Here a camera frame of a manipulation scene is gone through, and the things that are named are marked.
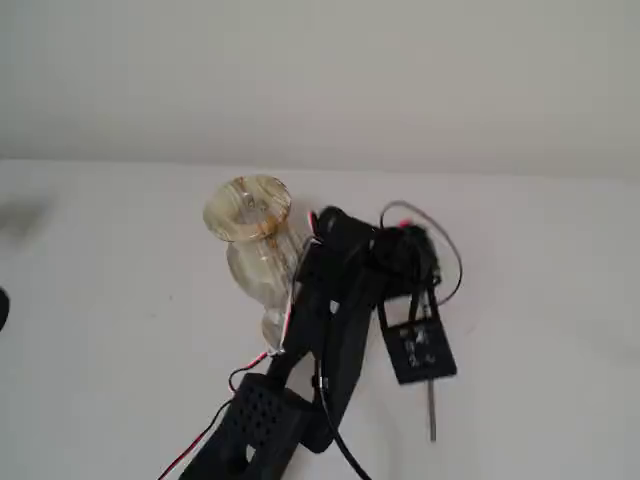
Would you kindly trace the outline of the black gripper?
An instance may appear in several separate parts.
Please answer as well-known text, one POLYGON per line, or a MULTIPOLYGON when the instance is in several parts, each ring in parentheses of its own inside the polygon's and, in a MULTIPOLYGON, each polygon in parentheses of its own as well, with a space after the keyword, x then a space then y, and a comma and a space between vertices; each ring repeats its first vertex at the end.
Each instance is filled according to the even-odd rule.
POLYGON ((406 321, 390 325, 385 301, 378 303, 377 316, 400 385, 457 375, 457 364, 433 288, 411 294, 406 321))

